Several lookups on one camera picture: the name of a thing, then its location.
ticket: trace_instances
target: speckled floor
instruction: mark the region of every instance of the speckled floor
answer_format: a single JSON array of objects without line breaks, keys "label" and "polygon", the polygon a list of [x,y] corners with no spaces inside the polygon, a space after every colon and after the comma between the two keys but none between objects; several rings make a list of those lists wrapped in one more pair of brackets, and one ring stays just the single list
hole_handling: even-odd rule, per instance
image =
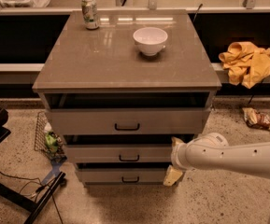
[{"label": "speckled floor", "polygon": [[[243,145],[270,141],[270,132],[253,130],[245,124],[242,98],[216,98],[204,133],[218,132],[229,143]],[[0,170],[8,175],[45,179],[50,161],[34,150],[36,118],[42,106],[37,100],[0,101],[9,113],[6,127],[11,135],[0,144]],[[270,99],[253,99],[251,106],[270,116]],[[194,170],[185,174],[177,187],[90,186],[83,187],[74,167],[64,162],[67,184],[59,187],[55,202],[63,223],[267,223],[270,214],[270,180],[222,170]],[[20,191],[27,181],[0,175],[0,182]],[[30,194],[30,184],[22,190]],[[28,212],[0,197],[0,223],[23,223]],[[35,223],[61,223],[49,200]]]}]

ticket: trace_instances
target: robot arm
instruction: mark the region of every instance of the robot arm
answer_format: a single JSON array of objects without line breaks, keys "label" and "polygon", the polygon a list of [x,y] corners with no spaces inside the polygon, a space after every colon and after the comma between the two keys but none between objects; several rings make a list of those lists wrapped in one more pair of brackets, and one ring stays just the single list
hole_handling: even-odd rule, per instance
[{"label": "robot arm", "polygon": [[173,137],[173,151],[164,184],[172,186],[191,169],[223,169],[270,179],[270,142],[230,147],[219,133],[210,133],[185,144]]}]

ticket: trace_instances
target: soda can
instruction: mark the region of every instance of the soda can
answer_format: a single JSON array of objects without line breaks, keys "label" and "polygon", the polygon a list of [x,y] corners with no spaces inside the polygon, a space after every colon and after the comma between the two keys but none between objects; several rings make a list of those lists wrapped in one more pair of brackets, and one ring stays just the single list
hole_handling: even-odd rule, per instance
[{"label": "soda can", "polygon": [[97,14],[97,4],[95,0],[81,0],[81,10],[87,29],[99,27],[99,17]]}]

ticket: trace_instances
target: open drawer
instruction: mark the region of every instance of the open drawer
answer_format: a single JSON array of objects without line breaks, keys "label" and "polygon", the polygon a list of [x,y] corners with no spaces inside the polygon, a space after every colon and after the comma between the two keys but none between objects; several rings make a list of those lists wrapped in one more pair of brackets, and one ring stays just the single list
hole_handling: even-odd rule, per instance
[{"label": "open drawer", "polygon": [[64,146],[71,162],[163,162],[171,161],[171,144]]},{"label": "open drawer", "polygon": [[201,133],[210,110],[203,108],[58,109],[47,113],[56,133]]},{"label": "open drawer", "polygon": [[170,163],[90,163],[76,164],[76,174],[84,185],[162,184]]}]

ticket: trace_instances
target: towel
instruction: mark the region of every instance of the towel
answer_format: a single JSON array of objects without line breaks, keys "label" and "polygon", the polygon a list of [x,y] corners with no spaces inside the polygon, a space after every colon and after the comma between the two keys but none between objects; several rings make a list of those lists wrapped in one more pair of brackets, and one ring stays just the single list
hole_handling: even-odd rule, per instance
[{"label": "towel", "polygon": [[223,69],[229,69],[229,82],[241,83],[248,89],[270,76],[270,49],[258,48],[251,42],[234,42],[219,55]]}]

